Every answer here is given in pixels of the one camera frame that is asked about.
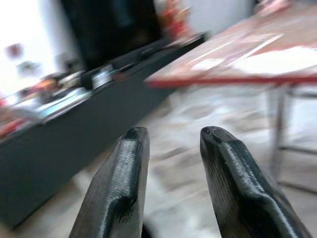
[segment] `floor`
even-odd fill
[[[146,192],[145,222],[157,238],[219,238],[199,152],[204,126],[223,127],[243,140],[259,164],[270,155],[274,112],[267,110],[267,88],[191,87],[165,102],[139,126],[148,128],[151,158]],[[292,143],[315,147],[317,107],[296,100],[288,128]],[[94,172],[106,159],[100,156],[14,231],[18,238],[67,238]],[[282,179],[317,189],[317,158],[285,153]],[[317,197],[283,188],[303,223],[317,237]]]

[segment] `tabletop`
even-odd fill
[[[162,68],[152,87],[317,83],[317,4],[255,15]]]

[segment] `metal frame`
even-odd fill
[[[278,99],[277,99],[277,109],[274,110],[276,112],[275,116],[275,126],[274,126],[274,134],[273,134],[273,150],[272,155],[270,159],[270,171],[272,174],[276,177],[276,179],[279,179],[281,172],[282,172],[282,166],[284,161],[283,152],[288,150],[292,152],[297,153],[305,153],[305,154],[311,154],[311,155],[317,155],[316,150],[306,149],[306,148],[300,148],[297,146],[290,146],[284,144],[284,138],[285,138],[285,129],[286,124],[288,121],[286,120],[286,114],[289,113],[286,111],[287,108],[285,105],[287,103],[290,103],[290,98],[292,97],[299,97],[299,98],[317,98],[317,94],[295,94],[294,89],[296,85],[275,85],[274,91],[276,91]],[[269,90],[269,108],[272,110],[273,103],[272,103],[272,92],[273,90]],[[290,182],[280,181],[279,182],[283,186],[291,187],[300,191],[308,192],[317,195],[317,190],[308,188],[305,186],[302,186],[300,184],[294,184]]]

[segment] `electronic device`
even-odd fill
[[[121,68],[133,63],[135,57],[138,60],[147,47],[158,49],[169,43],[154,0],[60,1],[86,70],[111,60]]]

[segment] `paper on table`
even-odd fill
[[[317,51],[298,46],[251,56],[238,61],[232,67],[249,74],[281,75],[309,68],[316,64]]]

